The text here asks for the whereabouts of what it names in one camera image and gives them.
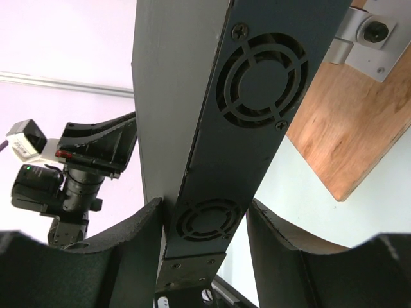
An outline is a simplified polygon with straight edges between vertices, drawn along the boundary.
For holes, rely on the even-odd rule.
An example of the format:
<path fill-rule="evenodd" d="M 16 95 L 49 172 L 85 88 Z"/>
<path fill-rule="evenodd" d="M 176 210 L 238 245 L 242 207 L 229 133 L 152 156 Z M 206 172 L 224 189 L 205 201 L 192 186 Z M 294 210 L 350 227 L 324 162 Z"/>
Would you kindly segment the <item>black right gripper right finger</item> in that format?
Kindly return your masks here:
<path fill-rule="evenodd" d="M 410 234 L 378 234 L 347 248 L 258 200 L 247 231 L 260 307 L 410 307 Z"/>

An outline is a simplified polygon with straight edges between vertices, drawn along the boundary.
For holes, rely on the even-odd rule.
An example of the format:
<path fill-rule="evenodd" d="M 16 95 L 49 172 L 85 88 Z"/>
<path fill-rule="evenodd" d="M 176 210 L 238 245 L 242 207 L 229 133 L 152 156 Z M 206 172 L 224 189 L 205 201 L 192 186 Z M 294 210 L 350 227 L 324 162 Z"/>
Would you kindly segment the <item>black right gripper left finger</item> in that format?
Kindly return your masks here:
<path fill-rule="evenodd" d="M 1 232 L 1 307 L 152 307 L 161 198 L 65 250 Z"/>

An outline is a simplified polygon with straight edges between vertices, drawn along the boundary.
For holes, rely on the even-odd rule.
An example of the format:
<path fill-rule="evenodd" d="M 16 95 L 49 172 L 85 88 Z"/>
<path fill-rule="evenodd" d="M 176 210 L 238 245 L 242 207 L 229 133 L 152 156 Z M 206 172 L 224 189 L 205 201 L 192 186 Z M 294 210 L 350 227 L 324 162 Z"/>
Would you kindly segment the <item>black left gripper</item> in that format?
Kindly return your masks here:
<path fill-rule="evenodd" d="M 55 157 L 66 169 L 118 179 L 137 141 L 136 113 L 93 124 L 66 124 Z"/>

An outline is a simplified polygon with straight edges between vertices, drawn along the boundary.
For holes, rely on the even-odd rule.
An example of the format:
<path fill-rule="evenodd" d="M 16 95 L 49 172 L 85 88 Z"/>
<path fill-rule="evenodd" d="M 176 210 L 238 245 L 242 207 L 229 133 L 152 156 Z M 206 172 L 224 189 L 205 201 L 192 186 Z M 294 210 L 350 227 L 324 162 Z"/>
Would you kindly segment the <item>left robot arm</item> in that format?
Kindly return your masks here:
<path fill-rule="evenodd" d="M 108 121 L 67 123 L 62 136 L 48 139 L 32 119 L 15 123 L 6 135 L 22 162 L 12 186 L 12 205 L 52 217 L 48 244 L 73 246 L 87 235 L 89 212 L 98 212 L 106 178 L 119 178 L 137 141 L 136 115 Z"/>

